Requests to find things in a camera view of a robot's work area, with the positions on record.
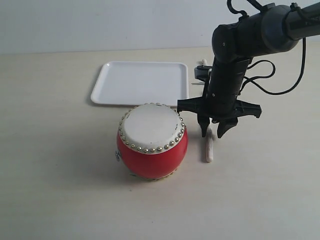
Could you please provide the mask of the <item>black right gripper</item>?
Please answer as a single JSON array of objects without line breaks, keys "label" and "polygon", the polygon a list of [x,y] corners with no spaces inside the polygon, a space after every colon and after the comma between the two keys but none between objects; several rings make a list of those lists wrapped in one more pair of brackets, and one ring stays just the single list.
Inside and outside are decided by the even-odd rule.
[{"label": "black right gripper", "polygon": [[220,139],[238,124],[238,117],[262,114],[260,105],[238,100],[240,88],[251,59],[236,59],[231,63],[213,60],[210,79],[204,82],[202,96],[177,101],[178,112],[197,114],[201,137],[207,135],[210,118],[219,122],[217,137]]}]

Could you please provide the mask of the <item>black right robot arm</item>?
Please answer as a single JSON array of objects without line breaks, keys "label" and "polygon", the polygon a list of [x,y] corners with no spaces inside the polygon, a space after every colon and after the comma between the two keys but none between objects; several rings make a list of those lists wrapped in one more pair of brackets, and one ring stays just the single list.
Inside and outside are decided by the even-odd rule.
[{"label": "black right robot arm", "polygon": [[179,112],[196,113],[203,137],[210,123],[218,125],[217,136],[221,138],[238,124],[240,117],[260,117],[258,104],[238,99],[245,85],[256,81],[255,77],[246,77],[246,71],[255,65],[253,58],[288,52],[298,42],[305,43],[308,37],[320,33],[318,3],[301,8],[296,3],[261,5],[253,0],[251,5],[258,12],[250,16],[227,2],[229,11],[239,19],[213,31],[213,63],[194,69],[195,78],[204,84],[202,95],[177,102]]}]

